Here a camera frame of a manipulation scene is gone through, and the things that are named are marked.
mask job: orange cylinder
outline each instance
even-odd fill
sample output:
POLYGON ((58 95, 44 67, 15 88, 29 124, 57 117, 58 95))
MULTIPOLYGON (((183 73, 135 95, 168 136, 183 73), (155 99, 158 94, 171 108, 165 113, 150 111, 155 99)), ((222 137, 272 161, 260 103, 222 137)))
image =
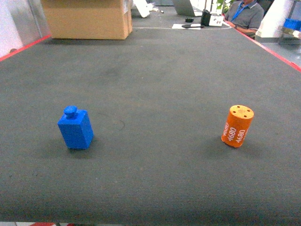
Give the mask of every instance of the orange cylinder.
POLYGON ((253 117, 254 112, 250 108, 243 105, 232 106, 222 134, 222 141, 232 147, 240 147, 244 142, 253 117))

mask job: man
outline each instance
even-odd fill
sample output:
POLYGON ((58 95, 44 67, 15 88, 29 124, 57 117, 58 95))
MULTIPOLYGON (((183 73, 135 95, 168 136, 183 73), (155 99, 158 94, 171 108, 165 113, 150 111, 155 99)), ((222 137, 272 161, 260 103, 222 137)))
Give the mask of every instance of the man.
POLYGON ((256 0, 235 1, 225 15, 225 22, 244 34, 255 34, 263 14, 264 10, 256 0))

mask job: cardboard box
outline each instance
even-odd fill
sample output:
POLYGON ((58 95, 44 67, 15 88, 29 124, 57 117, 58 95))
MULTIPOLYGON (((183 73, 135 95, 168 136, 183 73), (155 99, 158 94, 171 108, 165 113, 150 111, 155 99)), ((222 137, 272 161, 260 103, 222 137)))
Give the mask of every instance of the cardboard box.
POLYGON ((41 0, 56 39, 124 40, 132 32, 128 0, 41 0))

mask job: blue block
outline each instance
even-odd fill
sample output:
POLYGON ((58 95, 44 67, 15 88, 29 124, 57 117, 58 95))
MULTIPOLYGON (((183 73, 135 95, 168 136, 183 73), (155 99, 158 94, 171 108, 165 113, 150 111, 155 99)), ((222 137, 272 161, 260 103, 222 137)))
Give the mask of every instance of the blue block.
POLYGON ((64 109, 64 115, 57 122, 68 148, 87 149, 93 138, 93 131, 86 110, 77 110, 76 106, 64 109))

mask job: black device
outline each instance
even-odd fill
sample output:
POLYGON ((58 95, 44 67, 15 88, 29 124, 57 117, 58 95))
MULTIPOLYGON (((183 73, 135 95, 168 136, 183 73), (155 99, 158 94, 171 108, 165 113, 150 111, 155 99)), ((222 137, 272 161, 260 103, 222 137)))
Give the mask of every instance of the black device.
POLYGON ((201 19, 201 25, 206 27, 209 26, 210 17, 211 17, 211 13, 207 9, 204 9, 202 19, 201 19))

